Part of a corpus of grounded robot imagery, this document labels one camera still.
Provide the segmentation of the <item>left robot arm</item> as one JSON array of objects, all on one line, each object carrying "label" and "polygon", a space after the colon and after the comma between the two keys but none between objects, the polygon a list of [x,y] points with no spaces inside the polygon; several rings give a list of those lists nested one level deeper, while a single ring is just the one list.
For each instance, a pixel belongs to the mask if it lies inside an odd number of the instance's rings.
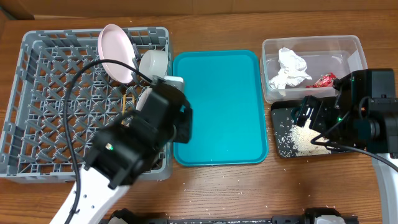
[{"label": "left robot arm", "polygon": [[158,78],[131,110],[96,132],[79,178],[52,223],[99,223],[169,142],[188,143],[193,110],[181,77]]}]

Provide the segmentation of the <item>wooden chopstick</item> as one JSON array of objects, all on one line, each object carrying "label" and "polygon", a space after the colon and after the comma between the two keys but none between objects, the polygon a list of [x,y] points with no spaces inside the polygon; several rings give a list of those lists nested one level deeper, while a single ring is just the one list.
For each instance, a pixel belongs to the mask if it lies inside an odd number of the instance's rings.
[{"label": "wooden chopstick", "polygon": [[136,97],[134,95],[132,95],[132,99],[130,102],[126,100],[126,106],[129,106],[130,109],[134,109],[136,107]]},{"label": "wooden chopstick", "polygon": [[123,95],[122,114],[125,114],[125,111],[126,111],[126,95]]}]

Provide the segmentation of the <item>red snack wrapper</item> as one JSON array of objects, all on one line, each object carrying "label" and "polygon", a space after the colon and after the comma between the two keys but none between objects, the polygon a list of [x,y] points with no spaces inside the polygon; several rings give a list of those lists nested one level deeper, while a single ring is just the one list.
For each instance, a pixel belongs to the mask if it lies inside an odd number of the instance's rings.
[{"label": "red snack wrapper", "polygon": [[307,85],[307,88],[323,88],[323,87],[331,87],[333,86],[334,79],[336,76],[333,73],[327,73],[318,79],[314,84]]}]

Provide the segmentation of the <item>pink bowl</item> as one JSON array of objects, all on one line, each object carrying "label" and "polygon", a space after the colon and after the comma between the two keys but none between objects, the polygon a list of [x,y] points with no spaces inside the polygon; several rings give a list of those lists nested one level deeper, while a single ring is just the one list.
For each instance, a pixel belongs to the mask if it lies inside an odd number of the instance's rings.
[{"label": "pink bowl", "polygon": [[143,93],[141,94],[141,96],[139,97],[139,100],[137,101],[137,105],[136,105],[136,110],[141,111],[146,100],[148,99],[150,93],[152,92],[152,88],[146,88]]}]

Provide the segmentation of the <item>grey bowl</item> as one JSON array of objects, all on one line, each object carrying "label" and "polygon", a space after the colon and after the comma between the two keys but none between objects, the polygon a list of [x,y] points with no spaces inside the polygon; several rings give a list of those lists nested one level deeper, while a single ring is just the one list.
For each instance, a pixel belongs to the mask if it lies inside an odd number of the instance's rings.
[{"label": "grey bowl", "polygon": [[139,71],[150,79],[164,78],[168,63],[168,55],[165,51],[148,50],[141,58]]}]

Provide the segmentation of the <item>large white plate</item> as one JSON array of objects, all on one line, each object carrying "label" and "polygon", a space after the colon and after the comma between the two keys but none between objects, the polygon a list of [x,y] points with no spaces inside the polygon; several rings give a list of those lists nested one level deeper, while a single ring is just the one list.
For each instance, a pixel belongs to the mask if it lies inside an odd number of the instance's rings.
[{"label": "large white plate", "polygon": [[[111,59],[123,62],[135,68],[134,50],[127,34],[115,24],[108,24],[98,37],[98,55],[101,60]],[[114,63],[104,63],[106,73],[119,83],[130,83],[133,81],[132,71]]]}]

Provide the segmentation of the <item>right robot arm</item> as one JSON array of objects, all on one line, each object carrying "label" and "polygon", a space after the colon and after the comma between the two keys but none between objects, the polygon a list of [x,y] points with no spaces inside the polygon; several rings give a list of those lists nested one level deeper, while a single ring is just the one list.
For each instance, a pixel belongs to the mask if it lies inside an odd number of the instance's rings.
[{"label": "right robot arm", "polygon": [[391,68],[357,70],[333,80],[338,94],[305,96],[292,110],[294,124],[318,134],[311,144],[371,157],[383,223],[397,223],[397,97]]}]

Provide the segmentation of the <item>white napkin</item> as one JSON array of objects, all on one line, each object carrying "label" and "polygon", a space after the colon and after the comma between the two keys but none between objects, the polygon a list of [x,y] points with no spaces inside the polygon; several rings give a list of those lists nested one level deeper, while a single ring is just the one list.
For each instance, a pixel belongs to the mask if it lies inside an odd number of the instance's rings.
[{"label": "white napkin", "polygon": [[274,97],[286,96],[285,89],[296,88],[304,81],[313,80],[307,73],[307,62],[293,50],[283,47],[278,56],[266,59],[265,71],[268,77],[268,93]]}]

